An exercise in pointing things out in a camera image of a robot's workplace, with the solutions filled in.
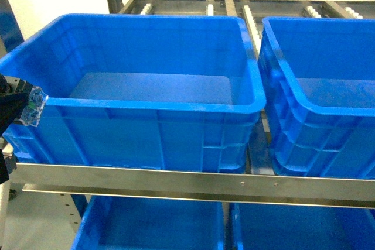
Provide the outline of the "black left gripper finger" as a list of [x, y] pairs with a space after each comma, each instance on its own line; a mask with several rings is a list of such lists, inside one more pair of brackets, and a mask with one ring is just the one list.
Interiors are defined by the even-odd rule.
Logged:
[[29, 93], [1, 93], [1, 135], [27, 106]]

